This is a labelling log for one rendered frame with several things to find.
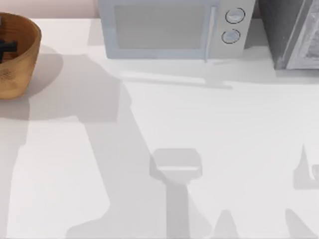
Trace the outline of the microwave oven door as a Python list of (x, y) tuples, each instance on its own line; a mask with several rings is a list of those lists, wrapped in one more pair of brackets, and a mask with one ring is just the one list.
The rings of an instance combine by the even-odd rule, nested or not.
[(204, 60), (212, 6), (218, 0), (98, 0), (106, 55)]

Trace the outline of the large microwave knob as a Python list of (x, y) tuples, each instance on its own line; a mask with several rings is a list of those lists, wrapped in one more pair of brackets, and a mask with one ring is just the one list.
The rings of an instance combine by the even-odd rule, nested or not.
[(245, 11), (242, 8), (228, 10), (225, 19), (230, 24), (238, 24), (245, 18)]

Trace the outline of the wooden basket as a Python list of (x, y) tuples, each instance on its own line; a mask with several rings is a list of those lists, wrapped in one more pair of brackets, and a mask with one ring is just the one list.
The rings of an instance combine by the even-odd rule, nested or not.
[[(0, 12), (0, 15), (15, 14)], [(39, 54), (40, 28), (29, 18), (17, 16), (17, 51), (6, 53), (0, 63), (0, 100), (14, 99), (24, 94)]]

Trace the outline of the pale microwave oven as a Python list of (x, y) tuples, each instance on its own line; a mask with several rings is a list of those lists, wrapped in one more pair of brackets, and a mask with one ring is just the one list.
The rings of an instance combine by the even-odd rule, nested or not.
[[(209, 59), (231, 59), (243, 53), (247, 33), (249, 30), (252, 14), (256, 0), (218, 0), (212, 39), (210, 44)], [(242, 8), (245, 11), (245, 18), (238, 24), (230, 24), (226, 21), (225, 15), (228, 10)], [(223, 32), (236, 29), (241, 33), (240, 39), (234, 44), (225, 44), (221, 36)]]

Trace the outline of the small microwave knob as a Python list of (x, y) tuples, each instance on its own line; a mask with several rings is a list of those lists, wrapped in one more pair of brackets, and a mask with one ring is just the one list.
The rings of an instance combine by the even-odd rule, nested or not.
[(232, 29), (223, 32), (221, 39), (225, 44), (234, 44), (240, 39), (240, 37), (241, 33), (236, 29)]

